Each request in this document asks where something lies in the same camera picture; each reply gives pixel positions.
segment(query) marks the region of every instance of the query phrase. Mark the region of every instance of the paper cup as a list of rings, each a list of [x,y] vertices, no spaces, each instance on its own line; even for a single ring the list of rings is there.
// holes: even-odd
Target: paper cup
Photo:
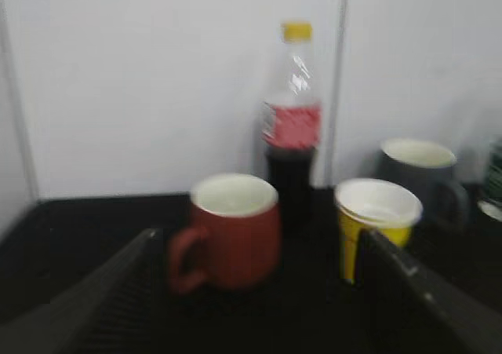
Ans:
[[[349,283],[354,283],[362,229],[377,228],[396,246],[405,246],[422,215],[422,204],[412,192],[376,179],[352,179],[339,184],[335,201],[342,232],[341,271]]]

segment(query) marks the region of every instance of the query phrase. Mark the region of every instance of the white wall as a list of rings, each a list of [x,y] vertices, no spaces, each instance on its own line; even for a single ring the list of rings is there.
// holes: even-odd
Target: white wall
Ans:
[[[400,136],[450,146],[479,180],[502,135],[501,13],[502,0],[349,0],[334,182]]]
[[[1,15],[0,11],[0,239],[33,201],[16,127],[20,117],[14,104],[19,102],[13,99],[13,70],[9,69]]]
[[[312,22],[331,101],[336,0],[5,1],[42,197],[260,173],[256,119],[283,20]]]

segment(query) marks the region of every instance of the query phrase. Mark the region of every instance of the red bottle label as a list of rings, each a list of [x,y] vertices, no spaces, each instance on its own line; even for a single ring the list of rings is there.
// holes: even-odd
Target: red bottle label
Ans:
[[[278,148],[311,148],[318,144],[321,105],[279,107],[265,104],[264,139]]]

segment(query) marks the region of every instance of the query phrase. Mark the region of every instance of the glass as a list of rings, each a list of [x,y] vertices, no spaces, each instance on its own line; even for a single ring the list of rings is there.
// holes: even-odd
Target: glass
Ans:
[[[478,206],[486,215],[502,221],[502,137],[492,144]]]

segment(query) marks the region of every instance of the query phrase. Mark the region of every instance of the plastic bottle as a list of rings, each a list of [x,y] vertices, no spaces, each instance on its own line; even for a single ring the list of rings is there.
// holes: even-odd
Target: plastic bottle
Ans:
[[[320,138],[321,101],[315,88],[311,25],[282,25],[285,56],[275,91],[264,99],[263,138],[268,180],[278,190],[285,230],[311,216],[311,167]]]

